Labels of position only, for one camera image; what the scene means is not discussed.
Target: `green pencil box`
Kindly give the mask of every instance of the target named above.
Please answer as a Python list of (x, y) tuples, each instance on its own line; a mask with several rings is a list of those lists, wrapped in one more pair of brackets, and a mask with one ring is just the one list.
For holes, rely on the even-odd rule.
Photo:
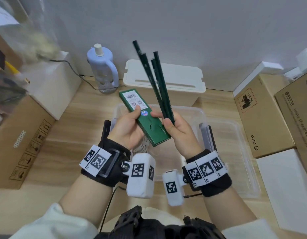
[(137, 123), (141, 127), (153, 147), (171, 138), (159, 118), (152, 117), (150, 115), (150, 112), (152, 111), (151, 108), (139, 95), (136, 89), (121, 91), (119, 92), (119, 97), (130, 112), (134, 111), (136, 105), (140, 106), (141, 113), (139, 118), (137, 119)]

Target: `forearm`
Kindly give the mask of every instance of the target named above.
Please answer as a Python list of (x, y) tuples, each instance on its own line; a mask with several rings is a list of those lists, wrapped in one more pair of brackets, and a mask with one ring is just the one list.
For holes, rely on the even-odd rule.
[(232, 186), (217, 195), (204, 197), (204, 204), (220, 231), (257, 220)]
[(85, 218), (98, 228), (112, 192), (111, 187), (80, 175), (59, 204), (65, 214)]

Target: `person's left hand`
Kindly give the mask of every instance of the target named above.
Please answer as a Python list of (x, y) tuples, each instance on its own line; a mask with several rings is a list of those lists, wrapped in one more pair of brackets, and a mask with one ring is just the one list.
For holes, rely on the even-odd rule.
[(136, 123), (140, 112), (140, 106), (137, 105), (133, 112), (120, 117), (107, 138), (119, 143), (128, 150), (133, 149), (144, 136), (143, 131)]

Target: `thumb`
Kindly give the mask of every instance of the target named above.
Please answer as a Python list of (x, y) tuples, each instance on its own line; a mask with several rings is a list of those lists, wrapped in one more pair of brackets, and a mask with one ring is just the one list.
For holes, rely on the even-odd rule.
[(140, 112), (141, 112), (140, 106), (137, 105), (135, 110), (133, 112), (130, 112), (127, 116), (129, 118), (136, 120), (140, 116)]
[(181, 134), (181, 132), (172, 124), (169, 118), (163, 119), (162, 124), (173, 138)]

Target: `hand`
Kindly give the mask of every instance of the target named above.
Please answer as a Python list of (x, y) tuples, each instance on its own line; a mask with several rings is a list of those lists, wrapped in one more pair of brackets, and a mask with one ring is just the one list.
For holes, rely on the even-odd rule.
[(119, 143), (128, 150), (133, 149), (144, 136), (143, 131), (136, 123), (140, 112), (140, 106), (137, 105), (133, 112), (120, 117), (107, 138)]
[[(151, 116), (163, 118), (162, 112), (152, 111)], [(173, 113), (175, 123), (172, 124), (169, 118), (163, 119), (167, 132), (174, 139), (174, 144), (179, 153), (189, 159), (203, 151), (198, 140), (196, 139), (191, 126), (183, 119), (178, 112)]]

